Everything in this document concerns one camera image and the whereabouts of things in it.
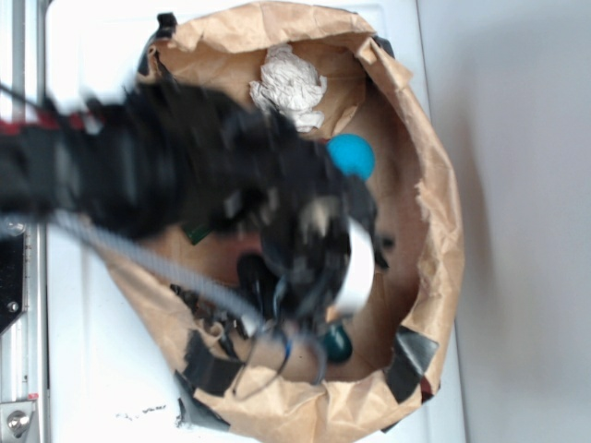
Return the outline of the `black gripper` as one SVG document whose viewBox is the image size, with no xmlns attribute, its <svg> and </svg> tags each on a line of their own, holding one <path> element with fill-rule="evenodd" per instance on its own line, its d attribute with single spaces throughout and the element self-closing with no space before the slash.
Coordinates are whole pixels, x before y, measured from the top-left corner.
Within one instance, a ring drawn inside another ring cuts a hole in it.
<svg viewBox="0 0 591 443">
<path fill-rule="evenodd" d="M 241 294 L 268 321 L 356 314 L 392 245 L 366 181 L 279 114 L 219 111 L 210 130 L 210 226 L 259 237 L 237 263 Z"/>
</svg>

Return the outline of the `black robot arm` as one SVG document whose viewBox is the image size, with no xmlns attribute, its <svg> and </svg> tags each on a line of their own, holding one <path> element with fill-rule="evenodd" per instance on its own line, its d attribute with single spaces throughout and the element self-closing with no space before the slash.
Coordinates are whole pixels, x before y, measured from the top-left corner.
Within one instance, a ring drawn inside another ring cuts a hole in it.
<svg viewBox="0 0 591 443">
<path fill-rule="evenodd" d="M 256 233 L 261 253 L 239 278 L 264 317 L 306 318 L 337 299 L 356 263 L 386 268 L 367 177 L 277 111 L 225 93 L 140 84 L 117 103 L 89 100 L 34 123 L 1 125 L 1 211 L 89 218 L 126 238 L 182 224 Z"/>
</svg>

